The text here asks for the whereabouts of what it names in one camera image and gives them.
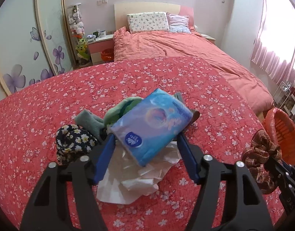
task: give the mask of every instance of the bedspread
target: bedspread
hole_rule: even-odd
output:
[[[196,57],[146,58],[107,63],[75,70],[31,85],[0,102],[0,206],[19,227],[34,186],[50,161],[56,160],[55,134],[61,125],[74,123],[84,108],[103,117],[129,96],[146,97],[156,88],[183,93],[185,104],[201,116],[186,136],[220,161],[240,160],[253,134],[262,128],[238,93],[206,61]],[[130,205],[98,201],[109,231],[185,229],[200,187],[185,170],[173,166],[159,190]],[[221,220],[225,184],[220,193],[215,225]],[[279,190],[265,197],[275,222],[283,209]],[[68,185],[71,219],[76,214]]]
[[[193,27],[191,29],[191,34],[162,31],[130,34],[123,27],[114,33],[114,59],[121,61],[160,56],[201,57],[217,69],[245,99],[255,114],[272,108],[273,98],[256,76],[207,41]]]

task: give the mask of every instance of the green cloth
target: green cloth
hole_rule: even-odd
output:
[[[128,97],[120,102],[115,107],[109,109],[104,116],[104,125],[105,127],[112,126],[116,123],[123,115],[135,107],[143,98],[141,97]]]
[[[77,125],[89,131],[93,136],[97,138],[99,142],[102,142],[102,138],[100,135],[101,130],[105,127],[102,118],[84,109],[75,117],[74,120]]]

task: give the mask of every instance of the orange basket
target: orange basket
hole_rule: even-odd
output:
[[[105,62],[112,62],[114,60],[114,51],[113,49],[105,49],[100,52],[100,56]]]
[[[271,141],[280,145],[282,159],[295,165],[295,124],[281,109],[273,108],[268,111],[263,126]]]

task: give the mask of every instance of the curtain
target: curtain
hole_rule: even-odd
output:
[[[295,80],[295,8],[290,0],[263,0],[251,60],[277,84]]]

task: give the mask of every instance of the blue tissue packet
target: blue tissue packet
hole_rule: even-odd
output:
[[[156,89],[122,116],[111,130],[143,167],[190,123],[192,117],[193,113],[183,103]]]

